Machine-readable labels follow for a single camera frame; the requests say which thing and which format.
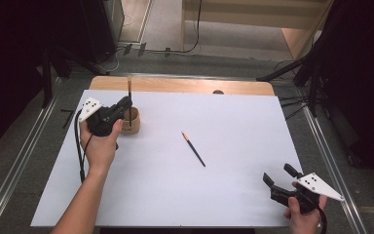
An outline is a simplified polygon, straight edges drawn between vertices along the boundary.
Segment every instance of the gray floor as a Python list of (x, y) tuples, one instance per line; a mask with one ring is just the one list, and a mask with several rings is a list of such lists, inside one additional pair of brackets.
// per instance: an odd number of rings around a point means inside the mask
[[(279, 48), (283, 47), (282, 38), (279, 35), (276, 38), (278, 45), (280, 45)], [(137, 51), (132, 51), (126, 56), (123, 56), (122, 53), (119, 54), (120, 66), (112, 74), (173, 74), (213, 76), (218, 79), (254, 80), (256, 77), (271, 73), (279, 60), (287, 59), (282, 56), (275, 57), (277, 54), (275, 49), (266, 49), (266, 51), (269, 50), (271, 50), (269, 53), (272, 55), (271, 57), (260, 53), (253, 56), (243, 56), (240, 51), (236, 51), (238, 55), (236, 58), (226, 58), (221, 54), (192, 57), (171, 55), (165, 58), (164, 55), (152, 53), (146, 53), (143, 57), (138, 57), (136, 55)], [(114, 67), (114, 62), (114, 59), (111, 59), (103, 66), (106, 68)], [(71, 66), (73, 72), (70, 78), (62, 78), (60, 83), (56, 83), (59, 84), (59, 88), (56, 90), (54, 109), (31, 151), (12, 196), (7, 204), (2, 204), (5, 209), (0, 214), (0, 233), (48, 233), (50, 231), (49, 228), (30, 227), (30, 221), (66, 134), (67, 128), (63, 128), (63, 125), (67, 122), (69, 113), (62, 112), (61, 109), (74, 110), (83, 90), (89, 86), (94, 77), (89, 71), (78, 65), (71, 64)], [(298, 94), (292, 86), (292, 76), (293, 73), (289, 72), (283, 75), (282, 79), (279, 78), (272, 82), (278, 97), (292, 97)], [(43, 111), (41, 109), (42, 101), (42, 94), (31, 101), (0, 140), (0, 187), (17, 157), (25, 156), (24, 154), (19, 155), (19, 152), (33, 128), (33, 123)], [(300, 104), (285, 107), (283, 115), (287, 116), (298, 108), (300, 108)], [(318, 107), (318, 122), (332, 150), (332, 155), (343, 180), (352, 194), (367, 232), (374, 233), (374, 171), (370, 169), (359, 170), (349, 165), (348, 153), (332, 123), (324, 117), (320, 107)], [(316, 172), (327, 182), (333, 184), (304, 111), (297, 112), (294, 117), (289, 119), (287, 126), (304, 172)], [(355, 233), (352, 231), (344, 208), (340, 203), (329, 201), (325, 212), (328, 217), (328, 233)], [(255, 232), (263, 234), (287, 233), (288, 231), (287, 228), (256, 228)]]
[[(148, 50), (181, 50), (181, 1), (154, 0), (141, 43)], [(184, 51), (193, 48), (197, 22), (185, 22)], [(200, 22), (200, 43), (190, 55), (289, 60), (291, 53), (280, 28)]]

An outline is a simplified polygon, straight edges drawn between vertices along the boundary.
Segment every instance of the wooden table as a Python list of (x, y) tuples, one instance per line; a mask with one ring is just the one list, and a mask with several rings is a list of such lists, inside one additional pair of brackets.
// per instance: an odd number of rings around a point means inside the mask
[[(169, 77), (131, 77), (132, 90), (141, 92), (172, 92), (211, 94), (216, 90), (226, 95), (274, 96), (267, 82), (224, 81), (209, 79), (174, 79)], [(127, 77), (97, 76), (90, 90), (127, 90)]]

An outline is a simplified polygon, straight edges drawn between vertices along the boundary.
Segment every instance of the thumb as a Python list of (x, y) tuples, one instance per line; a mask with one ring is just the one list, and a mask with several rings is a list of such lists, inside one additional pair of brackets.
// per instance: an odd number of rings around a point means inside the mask
[(290, 212), (291, 212), (292, 216), (300, 214), (299, 201), (297, 201), (297, 199), (295, 197), (289, 197), (288, 205), (289, 205)]
[(122, 128), (123, 128), (123, 120), (119, 119), (114, 123), (110, 136), (114, 137), (114, 140), (117, 140), (117, 137), (120, 134)]

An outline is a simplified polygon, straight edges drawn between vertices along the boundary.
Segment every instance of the forearm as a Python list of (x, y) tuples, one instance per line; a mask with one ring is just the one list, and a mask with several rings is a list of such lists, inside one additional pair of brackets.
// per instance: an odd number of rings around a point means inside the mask
[(107, 171), (89, 171), (52, 233), (93, 233), (106, 177)]

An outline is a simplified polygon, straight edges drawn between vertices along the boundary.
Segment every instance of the pencil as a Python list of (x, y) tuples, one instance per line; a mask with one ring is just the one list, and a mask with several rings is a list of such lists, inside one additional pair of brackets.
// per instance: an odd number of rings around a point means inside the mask
[[(129, 76), (127, 78), (128, 78), (128, 83), (129, 83), (129, 98), (132, 101), (132, 99), (131, 99), (131, 77)], [(132, 118), (131, 113), (132, 113), (132, 111), (131, 110), (132, 110), (132, 108), (130, 107), (130, 110), (129, 110), (130, 127), (132, 126), (132, 124), (131, 124), (131, 118)]]
[(190, 139), (187, 137), (186, 134), (184, 134), (183, 132), (181, 132), (184, 136), (184, 138), (186, 139), (187, 143), (190, 145), (190, 148), (193, 149), (193, 152), (196, 154), (197, 158), (200, 160), (200, 162), (203, 164), (203, 166), (206, 166), (206, 164), (203, 162), (202, 158), (200, 157), (199, 153), (196, 151), (196, 149), (194, 148), (193, 144), (190, 142)]

